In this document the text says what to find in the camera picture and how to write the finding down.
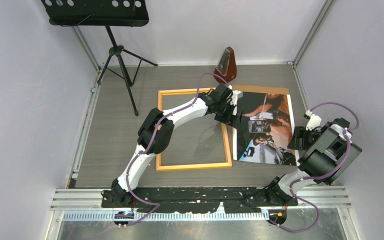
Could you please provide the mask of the printed photo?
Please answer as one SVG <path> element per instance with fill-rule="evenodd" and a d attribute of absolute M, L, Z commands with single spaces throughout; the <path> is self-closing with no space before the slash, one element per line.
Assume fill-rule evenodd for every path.
<path fill-rule="evenodd" d="M 288 94 L 246 92 L 237 100 L 242 119 L 233 129 L 236 161 L 296 166 L 297 150 L 290 149 L 295 121 Z"/>

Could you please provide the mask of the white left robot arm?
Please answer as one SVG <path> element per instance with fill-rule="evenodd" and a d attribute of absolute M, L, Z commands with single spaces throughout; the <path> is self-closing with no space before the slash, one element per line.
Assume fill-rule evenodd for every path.
<path fill-rule="evenodd" d="M 241 116 L 235 115 L 237 100 L 242 97 L 240 90 L 231 85 L 220 83 L 208 91 L 194 89 L 194 98 L 171 109 L 150 110 L 138 130 L 135 152 L 126 169 L 116 178 L 109 190 L 101 192 L 103 207 L 109 204 L 128 207 L 133 202 L 133 191 L 150 161 L 162 153 L 168 146 L 174 130 L 197 118 L 213 114 L 222 124 L 237 128 Z"/>

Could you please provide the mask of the yellow wooden picture frame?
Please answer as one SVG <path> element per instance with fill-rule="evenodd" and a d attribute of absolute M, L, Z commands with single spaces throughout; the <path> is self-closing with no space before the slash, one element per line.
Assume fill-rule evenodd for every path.
<path fill-rule="evenodd" d="M 159 90 L 157 94 L 157 108 L 163 109 L 164 96 L 192 95 L 196 93 L 196 88 Z M 232 167 L 232 153 L 230 149 L 227 125 L 221 124 L 221 134 L 223 139 L 223 147 L 225 154 L 225 162 L 216 163 L 200 163 L 200 164 L 180 164 L 180 165 L 162 165 L 162 154 L 156 156 L 155 169 L 157 172 L 163 171 L 182 171 L 182 170 L 199 170 L 199 169 L 220 169 Z"/>

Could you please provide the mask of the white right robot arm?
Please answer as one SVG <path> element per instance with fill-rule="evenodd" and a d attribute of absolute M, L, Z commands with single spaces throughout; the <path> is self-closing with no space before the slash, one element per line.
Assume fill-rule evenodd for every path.
<path fill-rule="evenodd" d="M 362 153 L 362 148 L 351 140 L 349 126 L 344 118 L 336 118 L 312 130 L 295 127 L 288 146 L 304 153 L 296 170 L 275 177 L 267 186 L 264 196 L 268 204 L 285 205 L 306 186 L 333 183 Z"/>

